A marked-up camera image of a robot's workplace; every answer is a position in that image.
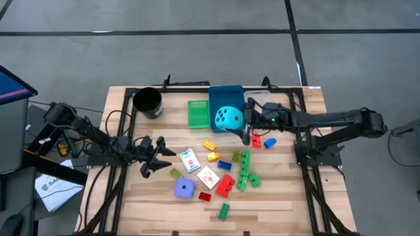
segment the blue die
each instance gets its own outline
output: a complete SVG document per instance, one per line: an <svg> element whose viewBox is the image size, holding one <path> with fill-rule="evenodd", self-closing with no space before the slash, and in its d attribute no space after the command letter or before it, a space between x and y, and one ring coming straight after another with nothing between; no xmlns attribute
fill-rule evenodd
<svg viewBox="0 0 420 236"><path fill-rule="evenodd" d="M192 199L195 188L196 183L193 180L189 180L187 178L179 178L175 184L173 193L177 197Z"/></svg>
<svg viewBox="0 0 420 236"><path fill-rule="evenodd" d="M242 128L243 114L234 107L224 106L217 111L215 120L217 128L221 130L238 130Z"/></svg>

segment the blue lego brick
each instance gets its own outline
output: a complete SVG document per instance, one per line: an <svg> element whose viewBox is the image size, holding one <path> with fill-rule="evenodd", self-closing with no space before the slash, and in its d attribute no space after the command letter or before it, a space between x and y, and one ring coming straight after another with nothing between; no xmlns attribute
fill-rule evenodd
<svg viewBox="0 0 420 236"><path fill-rule="evenodd" d="M276 142L277 142L277 140L275 138L271 138L271 139L264 142L264 147L267 148L267 149L271 148Z"/></svg>
<svg viewBox="0 0 420 236"><path fill-rule="evenodd" d="M225 170L231 170L232 169L232 163L226 162L226 161L219 161L217 163L217 167L225 169Z"/></svg>

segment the purple cube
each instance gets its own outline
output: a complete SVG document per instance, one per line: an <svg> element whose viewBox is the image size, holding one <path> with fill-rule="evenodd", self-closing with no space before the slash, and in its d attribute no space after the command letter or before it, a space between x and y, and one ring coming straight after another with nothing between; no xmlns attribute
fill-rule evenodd
<svg viewBox="0 0 420 236"><path fill-rule="evenodd" d="M196 183L192 180L186 178L179 178L175 184L175 189L173 194L177 197L182 197L185 199L192 199L194 194L194 189L196 188Z"/></svg>

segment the red block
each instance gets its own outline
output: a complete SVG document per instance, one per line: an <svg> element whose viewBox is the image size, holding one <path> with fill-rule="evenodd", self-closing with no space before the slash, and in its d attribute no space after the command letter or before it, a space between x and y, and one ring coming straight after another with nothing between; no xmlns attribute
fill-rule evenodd
<svg viewBox="0 0 420 236"><path fill-rule="evenodd" d="M211 194L201 192L201 193L199 193L198 198L201 199L201 200L204 200L204 201L210 201Z"/></svg>
<svg viewBox="0 0 420 236"><path fill-rule="evenodd" d="M228 197L229 191L232 189L232 185L235 184L235 180L228 174L224 174L222 181L217 186L216 193L222 197Z"/></svg>
<svg viewBox="0 0 420 236"><path fill-rule="evenodd" d="M261 148L261 139L260 136L252 135L252 146L254 148Z"/></svg>

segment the blue container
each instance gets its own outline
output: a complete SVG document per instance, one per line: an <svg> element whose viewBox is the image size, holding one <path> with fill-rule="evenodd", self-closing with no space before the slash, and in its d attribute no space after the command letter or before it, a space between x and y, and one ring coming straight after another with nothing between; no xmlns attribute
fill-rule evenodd
<svg viewBox="0 0 420 236"><path fill-rule="evenodd" d="M209 103L210 103L210 126L215 133L229 132L221 130L216 126L217 111L223 106L231 106L240 111L243 110L245 98L243 97L243 88L240 85L230 86L216 86L209 88ZM242 123L241 129L245 126L245 121Z"/></svg>

